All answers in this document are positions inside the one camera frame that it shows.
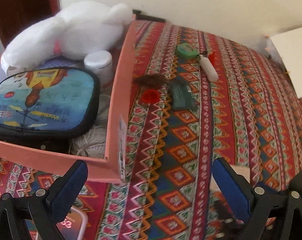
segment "pink box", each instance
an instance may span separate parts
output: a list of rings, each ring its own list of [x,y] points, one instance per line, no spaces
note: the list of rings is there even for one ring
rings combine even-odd
[[[64,175],[75,160],[79,159],[85,161],[88,166],[88,180],[120,183],[124,177],[124,164],[120,163],[125,160],[126,129],[135,58],[135,23],[136,21],[131,23],[126,34],[116,68],[104,159],[42,151],[2,141],[0,141],[0,157],[32,169],[58,175]]]

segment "brown yarn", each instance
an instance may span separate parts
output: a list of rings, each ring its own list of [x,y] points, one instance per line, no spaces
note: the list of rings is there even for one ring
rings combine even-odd
[[[134,78],[133,82],[141,87],[160,89],[167,84],[168,80],[162,74],[151,74]]]

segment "patterned tablecloth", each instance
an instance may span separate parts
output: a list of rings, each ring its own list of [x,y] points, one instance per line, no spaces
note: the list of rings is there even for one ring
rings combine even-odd
[[[238,43],[163,23],[139,21],[134,75],[161,73],[189,82],[195,111],[139,103],[133,85],[126,182],[87,182],[76,204],[89,216],[85,239],[213,239],[221,230],[209,190],[212,161],[250,167],[251,184],[285,189],[302,169],[302,99],[275,63]],[[219,81],[209,83],[195,60],[174,55],[188,42],[215,52]],[[56,178],[0,160],[0,195],[30,195]]]

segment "silver screw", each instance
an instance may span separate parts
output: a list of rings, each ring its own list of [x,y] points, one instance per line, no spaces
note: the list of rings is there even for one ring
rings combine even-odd
[[[293,192],[291,192],[291,195],[294,197],[294,198],[299,198],[299,193],[298,192],[296,192],[296,191],[293,191]]]
[[[228,218],[228,219],[224,220],[224,222],[225,222],[226,224],[229,224],[229,223],[231,223],[232,221],[233,221],[232,218]]]
[[[35,195],[38,196],[38,197],[41,197],[41,196],[44,196],[46,193],[46,190],[43,189],[43,188],[40,188],[38,189],[36,192],[35,192]]]
[[[255,187],[255,192],[258,195],[263,195],[264,194],[264,189],[262,187]]]
[[[221,238],[221,237],[224,237],[224,233],[217,233],[216,235],[215,235],[215,238]]]
[[[9,193],[5,193],[2,195],[2,200],[7,200],[9,199]]]

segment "brown door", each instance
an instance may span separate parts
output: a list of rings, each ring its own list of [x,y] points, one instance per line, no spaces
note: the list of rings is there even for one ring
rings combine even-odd
[[[50,0],[0,0],[0,38],[4,47],[22,30],[52,14]]]

